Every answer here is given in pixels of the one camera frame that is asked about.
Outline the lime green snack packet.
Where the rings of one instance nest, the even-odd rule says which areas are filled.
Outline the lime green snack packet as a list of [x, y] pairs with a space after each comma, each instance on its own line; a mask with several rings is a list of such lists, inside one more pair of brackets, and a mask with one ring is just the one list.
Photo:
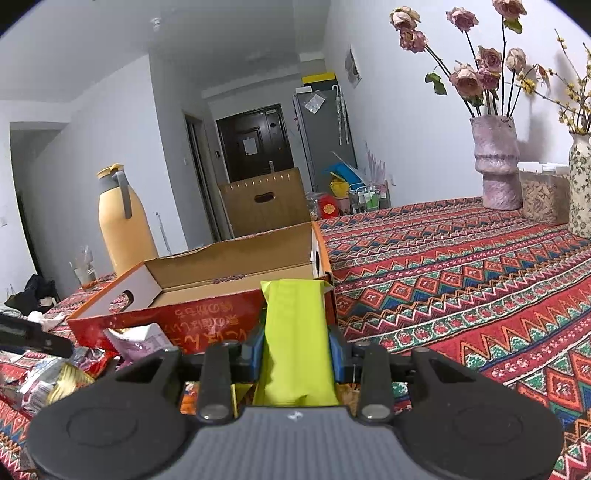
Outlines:
[[330, 289], [324, 280], [263, 281], [266, 322], [254, 405], [339, 405], [325, 319], [325, 294]]

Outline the silver gold snack packet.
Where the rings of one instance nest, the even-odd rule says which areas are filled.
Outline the silver gold snack packet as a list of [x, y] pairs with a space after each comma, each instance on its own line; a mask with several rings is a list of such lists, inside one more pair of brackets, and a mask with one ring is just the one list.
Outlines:
[[1, 394], [17, 411], [30, 417], [75, 391], [91, 385], [92, 376], [62, 358], [43, 360], [22, 382], [1, 387]]

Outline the red orange cardboard snack box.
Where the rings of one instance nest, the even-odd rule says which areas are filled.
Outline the red orange cardboard snack box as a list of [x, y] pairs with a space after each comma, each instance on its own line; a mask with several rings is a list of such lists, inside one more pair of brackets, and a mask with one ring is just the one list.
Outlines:
[[218, 242], [137, 264], [67, 320], [78, 344], [112, 349], [104, 332], [155, 323], [185, 353], [249, 335], [266, 301], [264, 281], [332, 282], [317, 222]]

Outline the glass cup with straw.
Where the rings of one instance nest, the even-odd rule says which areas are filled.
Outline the glass cup with straw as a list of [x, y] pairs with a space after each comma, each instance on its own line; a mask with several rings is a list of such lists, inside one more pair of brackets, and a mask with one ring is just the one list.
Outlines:
[[74, 275], [84, 290], [91, 288], [97, 281], [93, 262], [93, 254], [88, 246], [82, 247], [70, 262]]

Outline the pink white snack packet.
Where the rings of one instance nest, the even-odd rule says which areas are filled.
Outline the pink white snack packet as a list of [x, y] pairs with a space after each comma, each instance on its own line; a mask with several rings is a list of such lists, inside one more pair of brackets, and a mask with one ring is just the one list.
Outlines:
[[108, 328], [103, 330], [103, 334], [121, 357], [122, 367], [159, 350], [175, 348], [156, 323], [123, 329]]

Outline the red gift bag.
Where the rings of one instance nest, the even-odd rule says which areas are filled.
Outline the red gift bag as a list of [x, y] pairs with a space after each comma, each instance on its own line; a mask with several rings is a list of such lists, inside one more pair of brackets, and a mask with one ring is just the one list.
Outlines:
[[322, 194], [318, 198], [318, 209], [320, 209], [320, 217], [322, 219], [335, 218], [341, 215], [339, 202], [329, 194]]

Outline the patterned red tablecloth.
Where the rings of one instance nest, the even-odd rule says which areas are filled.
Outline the patterned red tablecloth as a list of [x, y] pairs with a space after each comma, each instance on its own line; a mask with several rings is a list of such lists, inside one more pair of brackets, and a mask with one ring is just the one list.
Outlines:
[[[253, 404], [243, 340], [126, 367], [71, 341], [91, 385], [30, 417], [1, 394], [19, 479], [586, 479], [590, 243], [477, 198], [317, 222], [325, 319], [352, 345], [338, 406]], [[1, 354], [1, 387], [43, 360]]]

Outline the dark entrance door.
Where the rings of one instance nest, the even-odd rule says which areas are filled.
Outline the dark entrance door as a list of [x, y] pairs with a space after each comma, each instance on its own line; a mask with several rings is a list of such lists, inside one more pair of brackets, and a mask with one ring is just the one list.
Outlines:
[[230, 182], [294, 168], [280, 104], [216, 122]]

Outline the grey refrigerator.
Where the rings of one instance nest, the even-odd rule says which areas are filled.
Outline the grey refrigerator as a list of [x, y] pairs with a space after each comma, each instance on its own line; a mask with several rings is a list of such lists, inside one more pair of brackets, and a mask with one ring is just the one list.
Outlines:
[[349, 129], [339, 121], [337, 96], [334, 90], [296, 93], [293, 103], [311, 189], [329, 193], [332, 165], [342, 160], [358, 166]]

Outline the woven tissue box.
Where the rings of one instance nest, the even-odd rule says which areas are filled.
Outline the woven tissue box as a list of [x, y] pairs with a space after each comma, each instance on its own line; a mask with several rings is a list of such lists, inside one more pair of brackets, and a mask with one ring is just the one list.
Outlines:
[[533, 163], [521, 167], [522, 211], [526, 218], [552, 226], [569, 221], [570, 168]]

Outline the pink textured ceramic vase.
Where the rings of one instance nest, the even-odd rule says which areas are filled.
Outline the pink textured ceramic vase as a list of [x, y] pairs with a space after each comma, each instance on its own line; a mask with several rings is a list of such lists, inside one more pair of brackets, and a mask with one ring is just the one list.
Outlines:
[[475, 169], [483, 178], [483, 206], [513, 211], [522, 207], [518, 163], [520, 151], [514, 120], [500, 115], [470, 119]]

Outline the yellow box atop refrigerator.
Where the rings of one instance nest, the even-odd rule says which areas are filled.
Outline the yellow box atop refrigerator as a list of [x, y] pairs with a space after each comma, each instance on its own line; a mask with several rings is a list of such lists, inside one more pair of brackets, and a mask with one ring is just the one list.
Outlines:
[[301, 78], [301, 83], [304, 86], [312, 84], [335, 84], [337, 78], [332, 72], [325, 72], [321, 74], [308, 75]]

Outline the floral white vase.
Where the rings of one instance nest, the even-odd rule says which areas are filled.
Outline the floral white vase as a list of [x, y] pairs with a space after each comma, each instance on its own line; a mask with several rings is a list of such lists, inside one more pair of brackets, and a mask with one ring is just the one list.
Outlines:
[[572, 133], [569, 151], [569, 231], [591, 237], [591, 149], [590, 135]]

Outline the yellow dried flower branches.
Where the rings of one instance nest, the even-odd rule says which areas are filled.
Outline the yellow dried flower branches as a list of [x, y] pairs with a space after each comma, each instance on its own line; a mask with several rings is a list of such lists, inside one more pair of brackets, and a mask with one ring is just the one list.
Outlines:
[[532, 98], [541, 98], [558, 108], [559, 123], [570, 133], [590, 134], [590, 47], [583, 42], [585, 61], [577, 66], [570, 57], [567, 43], [555, 30], [560, 47], [556, 68], [539, 63], [527, 66], [518, 75], [520, 91]]

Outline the wall electrical panel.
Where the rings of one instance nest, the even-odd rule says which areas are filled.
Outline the wall electrical panel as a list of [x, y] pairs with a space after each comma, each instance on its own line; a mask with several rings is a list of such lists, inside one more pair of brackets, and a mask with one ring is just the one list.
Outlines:
[[349, 83], [353, 88], [356, 88], [356, 86], [358, 86], [362, 80], [362, 75], [360, 74], [358, 64], [356, 63], [356, 56], [353, 53], [352, 46], [349, 46], [349, 48], [346, 50], [345, 69]]

